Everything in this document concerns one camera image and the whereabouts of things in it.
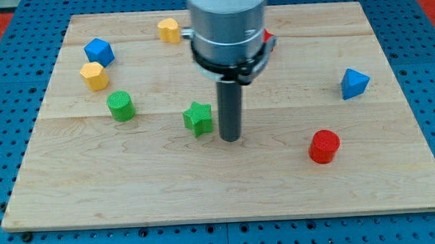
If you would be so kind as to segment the black clamp ring mount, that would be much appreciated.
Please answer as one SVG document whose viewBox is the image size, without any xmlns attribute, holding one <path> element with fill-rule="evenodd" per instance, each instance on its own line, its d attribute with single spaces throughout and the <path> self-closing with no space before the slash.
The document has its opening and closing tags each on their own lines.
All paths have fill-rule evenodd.
<svg viewBox="0 0 435 244">
<path fill-rule="evenodd" d="M 270 53 L 275 46 L 276 36 L 269 37 L 263 42 L 262 47 L 253 58 L 247 58 L 238 64 L 221 65 L 204 59 L 195 49 L 194 42 L 190 44 L 193 62 L 203 76 L 214 82 L 237 83 L 242 86 L 250 85 L 266 68 Z"/>
</svg>

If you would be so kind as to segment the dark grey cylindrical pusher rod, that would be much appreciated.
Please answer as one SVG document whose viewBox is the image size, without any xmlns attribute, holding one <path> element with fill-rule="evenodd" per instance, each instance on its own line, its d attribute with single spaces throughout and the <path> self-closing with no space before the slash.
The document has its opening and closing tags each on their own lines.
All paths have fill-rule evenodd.
<svg viewBox="0 0 435 244">
<path fill-rule="evenodd" d="M 242 88 L 235 82 L 217 83 L 216 92 L 220 137 L 234 142 L 242 133 Z"/>
</svg>

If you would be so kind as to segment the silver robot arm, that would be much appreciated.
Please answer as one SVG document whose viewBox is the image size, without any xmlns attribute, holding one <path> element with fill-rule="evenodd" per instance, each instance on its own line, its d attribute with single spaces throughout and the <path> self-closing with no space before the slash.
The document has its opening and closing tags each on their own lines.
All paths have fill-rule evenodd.
<svg viewBox="0 0 435 244">
<path fill-rule="evenodd" d="M 216 83 L 218 131 L 224 141 L 241 137 L 242 87 L 265 69 L 276 37 L 265 38 L 267 0 L 187 0 L 190 40 L 199 72 Z"/>
</svg>

